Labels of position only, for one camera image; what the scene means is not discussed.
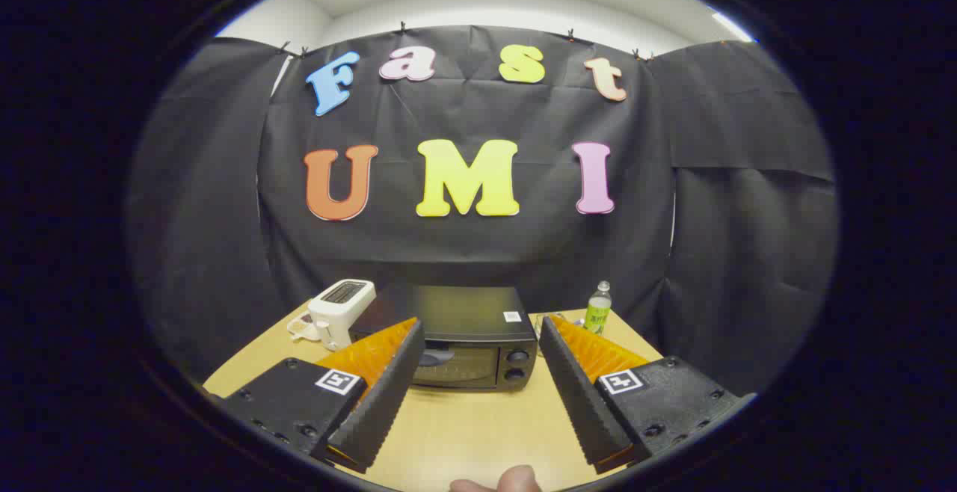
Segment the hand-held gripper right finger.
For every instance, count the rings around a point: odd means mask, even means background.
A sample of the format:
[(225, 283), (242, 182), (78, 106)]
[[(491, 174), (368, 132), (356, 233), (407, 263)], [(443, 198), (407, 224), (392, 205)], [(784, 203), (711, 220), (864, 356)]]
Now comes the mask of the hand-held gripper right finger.
[(649, 360), (561, 317), (541, 319), (539, 346), (598, 474), (666, 457), (751, 404), (684, 359)]

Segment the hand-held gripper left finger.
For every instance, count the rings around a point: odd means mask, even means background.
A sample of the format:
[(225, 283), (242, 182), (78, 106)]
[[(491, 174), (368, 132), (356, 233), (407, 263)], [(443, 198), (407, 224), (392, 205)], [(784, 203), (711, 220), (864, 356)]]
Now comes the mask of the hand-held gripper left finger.
[(425, 349), (405, 319), (318, 362), (286, 357), (218, 403), (290, 450), (364, 473), (393, 426)]

